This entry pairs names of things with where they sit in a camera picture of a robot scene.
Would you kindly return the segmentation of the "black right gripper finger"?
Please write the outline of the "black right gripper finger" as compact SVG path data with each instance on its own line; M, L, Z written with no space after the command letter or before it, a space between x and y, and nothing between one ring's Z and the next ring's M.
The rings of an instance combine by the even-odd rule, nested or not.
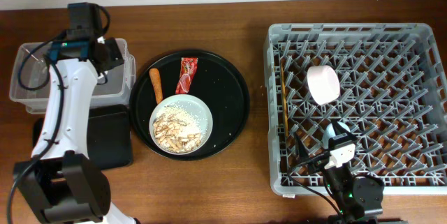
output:
M349 130L345 129L343 127L343 125L341 125L341 123L339 121L332 120L331 124L332 124L332 129L333 129L333 132L334 132L332 134L332 138L334 138L334 137L346 137L348 140L356 140L355 135L352 134Z
M307 150L305 149L304 144L302 143L302 140L300 139L299 135L294 132L293 138L295 140L295 155L296 155L296 165L298 167L306 168L308 172L311 172L312 168L309 167L309 154Z

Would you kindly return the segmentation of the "light blue cup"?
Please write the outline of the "light blue cup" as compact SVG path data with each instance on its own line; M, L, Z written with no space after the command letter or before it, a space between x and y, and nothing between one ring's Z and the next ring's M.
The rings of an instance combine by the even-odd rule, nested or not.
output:
M341 121L338 121L338 124L339 124L342 128L344 128L345 130L347 130L348 132L350 132L350 128L349 128L345 123L343 123L343 122L341 122ZM332 125L332 124L329 124L329 125L327 126L327 128L325 129L325 132L324 132L323 137L322 137L322 140L321 140L322 147L323 147L324 149L327 149L327 148L329 147L329 139L332 138L332 137L334 137L334 136L336 136L336 134L335 134L335 130L334 130L334 128L333 128L333 125Z

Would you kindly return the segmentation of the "pink bowl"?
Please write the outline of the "pink bowl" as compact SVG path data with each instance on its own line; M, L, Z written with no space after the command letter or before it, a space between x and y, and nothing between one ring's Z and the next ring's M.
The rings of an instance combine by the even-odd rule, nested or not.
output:
M325 105L340 96L338 76L330 66L312 66L307 71L307 84L312 98L318 105Z

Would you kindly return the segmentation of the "orange carrot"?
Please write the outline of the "orange carrot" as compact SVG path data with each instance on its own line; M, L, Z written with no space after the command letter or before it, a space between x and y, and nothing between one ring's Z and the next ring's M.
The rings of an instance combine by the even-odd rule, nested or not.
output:
M159 70L157 68L151 68L149 70L149 77L153 86L156 103L159 104L163 100L163 90Z

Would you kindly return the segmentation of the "wooden chopstick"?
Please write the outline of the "wooden chopstick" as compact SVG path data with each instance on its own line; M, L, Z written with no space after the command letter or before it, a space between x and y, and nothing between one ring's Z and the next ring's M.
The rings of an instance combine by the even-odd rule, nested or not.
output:
M283 107L283 118L284 118L284 135L285 139L288 139L288 115L287 115L287 102L286 102L286 87L284 79L284 63L280 61L280 78L281 78L281 97L282 97L282 107Z

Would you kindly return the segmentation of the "red snack wrapper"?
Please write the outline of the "red snack wrapper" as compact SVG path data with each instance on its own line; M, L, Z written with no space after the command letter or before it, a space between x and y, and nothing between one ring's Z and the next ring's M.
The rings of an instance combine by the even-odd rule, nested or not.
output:
M183 57L181 59L179 81L175 90L176 94L187 94L189 92L197 68L198 58Z

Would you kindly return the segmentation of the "grey plate with food scraps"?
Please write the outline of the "grey plate with food scraps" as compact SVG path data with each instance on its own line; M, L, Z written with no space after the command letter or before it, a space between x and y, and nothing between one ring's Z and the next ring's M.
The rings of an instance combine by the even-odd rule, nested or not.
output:
M201 149L212 133L210 108L191 95L164 99L149 118L149 135L167 154L185 156Z

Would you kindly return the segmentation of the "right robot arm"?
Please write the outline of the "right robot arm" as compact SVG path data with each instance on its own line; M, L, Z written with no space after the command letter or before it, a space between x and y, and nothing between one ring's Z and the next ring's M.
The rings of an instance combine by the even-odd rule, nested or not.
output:
M322 174L328 197L295 179L291 181L331 205L336 214L328 217L329 223L378 223L383 213L384 183L368 174L352 174L349 162L356 154L357 137L338 121L332 121L331 126L335 135L328 139L328 147L315 156L310 156L298 134L293 134L296 164L288 169L287 176L300 167L310 174Z

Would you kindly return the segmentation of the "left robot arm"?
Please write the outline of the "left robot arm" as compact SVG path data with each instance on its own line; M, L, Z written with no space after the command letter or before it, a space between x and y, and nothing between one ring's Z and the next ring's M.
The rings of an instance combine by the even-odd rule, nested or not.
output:
M137 223L111 201L107 177L87 150L91 97L99 77L124 63L114 38L106 39L108 11L95 3L70 3L70 27L46 41L50 85L43 127L31 158L16 163L6 205L21 192L40 223Z

